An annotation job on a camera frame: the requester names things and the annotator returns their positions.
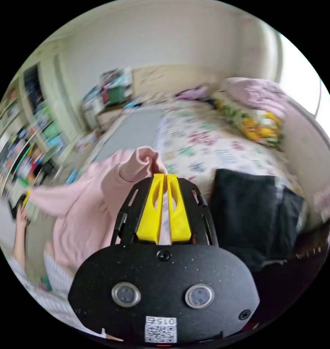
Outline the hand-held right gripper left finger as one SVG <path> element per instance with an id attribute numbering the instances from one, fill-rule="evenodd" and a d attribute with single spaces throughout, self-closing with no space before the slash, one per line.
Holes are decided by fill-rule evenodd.
<path id="1" fill-rule="evenodd" d="M 164 174 L 154 174 L 146 196 L 143 212 L 137 228 L 136 236 L 140 241 L 159 244 L 163 191 L 164 191 Z"/>

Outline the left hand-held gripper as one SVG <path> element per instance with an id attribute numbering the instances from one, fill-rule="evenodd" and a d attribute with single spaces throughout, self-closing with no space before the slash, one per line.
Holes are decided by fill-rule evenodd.
<path id="1" fill-rule="evenodd" d="M 17 217 L 17 211 L 19 208 L 24 208 L 29 200 L 29 196 L 30 196 L 30 191 L 26 191 L 21 198 L 18 199 L 18 201 L 16 202 L 16 204 L 13 206 L 11 201 L 9 200 L 9 210 L 11 213 L 12 218 L 16 218 Z"/>

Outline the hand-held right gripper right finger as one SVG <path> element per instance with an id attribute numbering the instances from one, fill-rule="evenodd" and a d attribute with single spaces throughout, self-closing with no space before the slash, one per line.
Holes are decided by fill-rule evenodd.
<path id="1" fill-rule="evenodd" d="M 191 240 L 191 229 L 180 184 L 174 174 L 167 175 L 167 193 L 171 243 L 189 242 Z"/>

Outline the person's left hand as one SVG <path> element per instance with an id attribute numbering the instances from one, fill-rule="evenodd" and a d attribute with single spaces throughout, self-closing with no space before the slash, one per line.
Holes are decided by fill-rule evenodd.
<path id="1" fill-rule="evenodd" d="M 28 217 L 25 210 L 19 207 L 16 214 L 16 226 L 18 229 L 25 229 L 28 224 Z"/>

